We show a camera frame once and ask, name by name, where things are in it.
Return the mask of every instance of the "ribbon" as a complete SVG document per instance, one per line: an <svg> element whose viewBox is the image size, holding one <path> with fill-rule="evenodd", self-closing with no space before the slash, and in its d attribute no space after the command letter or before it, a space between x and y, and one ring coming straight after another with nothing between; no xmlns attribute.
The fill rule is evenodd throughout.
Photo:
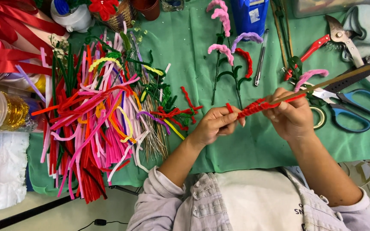
<svg viewBox="0 0 370 231"><path fill-rule="evenodd" d="M15 65L20 65L25 73L45 74L48 76L52 75L51 68L21 62L22 60L28 60L32 58L42 60L41 55L25 52L22 50L6 49L5 46L0 42L0 73L19 73Z"/></svg>
<svg viewBox="0 0 370 231"><path fill-rule="evenodd" d="M43 47L47 55L53 55L52 48L36 36L24 24L36 27L48 33L64 35L66 30L56 23L51 23L34 15L39 12L33 0L0 0L0 39L12 44L18 40L18 34L23 36L36 48Z"/></svg>

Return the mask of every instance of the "green tablecloth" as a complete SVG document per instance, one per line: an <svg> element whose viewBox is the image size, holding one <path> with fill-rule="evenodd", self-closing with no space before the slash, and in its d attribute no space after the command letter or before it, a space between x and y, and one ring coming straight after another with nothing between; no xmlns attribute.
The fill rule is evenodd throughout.
<svg viewBox="0 0 370 231"><path fill-rule="evenodd" d="M215 76L216 53L207 54L210 45L216 42L216 33L221 30L219 19L211 19L213 12L206 13L205 9L209 0L192 0L186 2L183 11L164 13L161 12L155 21L142 21L142 30L147 30L140 45L142 56L146 59L151 49L154 55L154 67L165 69L168 63L171 68L165 78L165 82L171 85L173 95L178 95L176 105L179 108L187 108L180 86L184 86L194 105L203 105L202 113L196 116L199 121L202 116L211 108L211 97L213 90L213 78ZM229 2L229 15L231 18L232 30L234 24L232 11ZM345 12L332 13L331 16L342 21ZM294 55L302 56L308 47L317 39L328 33L328 24L324 16L314 16L297 19L289 7L289 25L291 28L292 46ZM266 47L262 78L259 87L253 87L252 82L244 82L241 86L242 103L244 106L254 100L272 94L277 87L292 89L293 86L282 82L283 67L279 40L269 7L266 18L266 28L269 28L269 38ZM84 35L73 34L70 42L78 47ZM251 54L253 70L256 71L261 44L254 42L240 42L238 47ZM312 69L327 69L330 75L313 77L310 82L319 83L327 78L333 78L350 67L340 58L341 52L335 50L317 50L303 64L304 71ZM239 55L235 55L235 65L242 65L240 76L246 72L246 63ZM229 65L222 65L220 71L230 70ZM356 88L370 90L367 81L361 81L346 89L350 91ZM218 83L216 101L214 107L224 106L229 102L238 106L235 92L234 80L222 77ZM330 120L331 113L324 107L328 114L326 125L317 130L316 133L336 161L354 161L370 159L370 130L362 134L351 134L339 130ZM362 115L370 120L370 115ZM180 143L180 138L174 133L169 138L171 151ZM46 168L45 164L40 165L40 153L29 153L31 164L37 164ZM150 160L148 163L141 154L141 163L148 169L160 164L161 160ZM275 166L296 165L296 160L284 140L275 132L271 123L261 114L254 114L247 118L245 128L237 127L234 134L227 137L220 137L218 140L207 146L199 155L190 173L201 172L225 172L238 169L272 168ZM133 161L112 178L115 185L140 186L146 179L145 171L137 168Z"/></svg>

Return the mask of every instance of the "ballpoint pen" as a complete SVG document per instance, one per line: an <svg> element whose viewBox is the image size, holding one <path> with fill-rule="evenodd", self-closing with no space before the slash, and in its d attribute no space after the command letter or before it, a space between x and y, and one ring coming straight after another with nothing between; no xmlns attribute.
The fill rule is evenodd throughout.
<svg viewBox="0 0 370 231"><path fill-rule="evenodd" d="M254 81L255 86L259 86L259 84L260 84L261 69L262 69L262 63L264 62L266 41L268 40L268 32L269 32L269 29L266 29L265 32L264 32L264 42L262 43L260 62L258 63L257 75L255 76L255 81Z"/></svg>

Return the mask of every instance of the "white shirt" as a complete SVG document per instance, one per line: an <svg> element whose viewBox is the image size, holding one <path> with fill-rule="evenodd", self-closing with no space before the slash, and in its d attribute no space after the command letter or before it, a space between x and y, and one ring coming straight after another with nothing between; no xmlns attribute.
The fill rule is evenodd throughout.
<svg viewBox="0 0 370 231"><path fill-rule="evenodd" d="M234 231L302 231L299 192L275 169L215 173Z"/></svg>

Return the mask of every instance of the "woven basket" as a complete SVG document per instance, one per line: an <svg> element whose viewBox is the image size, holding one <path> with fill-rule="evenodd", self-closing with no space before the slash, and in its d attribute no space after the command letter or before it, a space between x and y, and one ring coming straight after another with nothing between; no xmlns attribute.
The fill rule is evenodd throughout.
<svg viewBox="0 0 370 231"><path fill-rule="evenodd" d="M102 21L98 12L91 12L98 21ZM103 23L114 31L123 31L123 21L127 23L127 28L131 28L131 21L136 19L136 9L132 6L132 0L123 0L118 6L118 12L111 16L108 21Z"/></svg>

